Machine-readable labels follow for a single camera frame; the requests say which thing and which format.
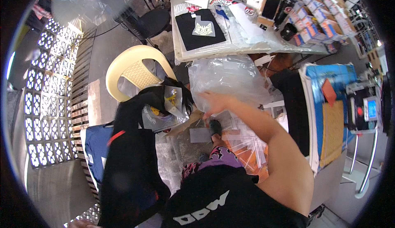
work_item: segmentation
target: table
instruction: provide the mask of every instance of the table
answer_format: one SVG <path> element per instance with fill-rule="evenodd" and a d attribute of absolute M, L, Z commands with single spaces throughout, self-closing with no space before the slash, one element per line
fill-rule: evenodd
<path fill-rule="evenodd" d="M 214 58 L 227 55 L 248 54 L 248 53 L 303 53 L 303 54 L 328 54 L 324 46 L 313 46 L 311 48 L 298 47 L 284 41 L 279 32 L 274 32 L 273 28 L 268 28 L 265 32 L 265 37 L 270 40 L 268 42 L 258 42 L 256 44 L 248 44 L 242 39 L 240 32 L 238 32 L 239 24 L 234 17 L 230 18 L 229 38 L 224 43 L 218 43 L 211 46 L 205 46 L 191 51 L 186 51 L 184 43 L 182 42 L 180 32 L 178 30 L 175 14 L 183 14 L 188 12 L 185 8 L 190 6 L 185 0 L 170 0 L 171 3 L 171 26 L 173 33 L 173 44 L 175 59 L 179 62 L 187 62 L 202 58 Z"/>

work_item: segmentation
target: folded t-shirt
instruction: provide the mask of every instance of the folded t-shirt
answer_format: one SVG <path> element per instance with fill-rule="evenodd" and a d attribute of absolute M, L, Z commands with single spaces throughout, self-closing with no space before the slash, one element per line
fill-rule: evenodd
<path fill-rule="evenodd" d="M 195 11 L 196 17 L 194 18 L 192 15 L 191 13 L 185 13 L 175 17 L 187 51 L 226 40 L 224 33 L 209 9 Z"/>

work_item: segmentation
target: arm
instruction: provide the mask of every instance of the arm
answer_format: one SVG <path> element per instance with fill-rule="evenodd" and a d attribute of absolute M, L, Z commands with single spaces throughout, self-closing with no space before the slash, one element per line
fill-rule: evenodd
<path fill-rule="evenodd" d="M 230 95 L 211 91 L 200 95 L 210 103 L 210 111 L 204 118 L 229 110 L 268 144 L 269 177 L 257 186 L 284 206 L 308 216 L 314 189 L 313 172 L 292 137 L 268 114 Z"/>

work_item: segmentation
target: cat graphic print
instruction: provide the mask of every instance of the cat graphic print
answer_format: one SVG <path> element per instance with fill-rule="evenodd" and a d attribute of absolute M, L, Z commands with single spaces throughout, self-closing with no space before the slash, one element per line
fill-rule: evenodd
<path fill-rule="evenodd" d="M 200 16 L 195 18 L 195 28 L 192 35 L 215 37 L 214 25 L 210 21 L 202 21 Z"/>

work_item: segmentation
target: black t-shirt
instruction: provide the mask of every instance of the black t-shirt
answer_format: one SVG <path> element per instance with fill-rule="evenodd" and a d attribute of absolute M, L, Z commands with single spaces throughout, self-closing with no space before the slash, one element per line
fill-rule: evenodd
<path fill-rule="evenodd" d="M 307 226 L 307 217 L 264 193 L 244 168 L 225 165 L 186 178 L 163 215 L 163 228 Z"/>
<path fill-rule="evenodd" d="M 184 42 L 187 51 L 197 49 L 203 46 L 224 42 L 226 39 L 220 26 L 216 22 L 213 14 L 209 9 L 201 9 L 195 11 L 195 16 L 200 16 L 200 20 L 204 22 L 211 22 L 213 25 L 212 30 L 215 32 L 215 37 L 193 35 L 196 29 L 196 17 L 192 18 L 191 13 L 185 13 L 175 17 L 177 26 L 181 34 L 182 41 Z"/>

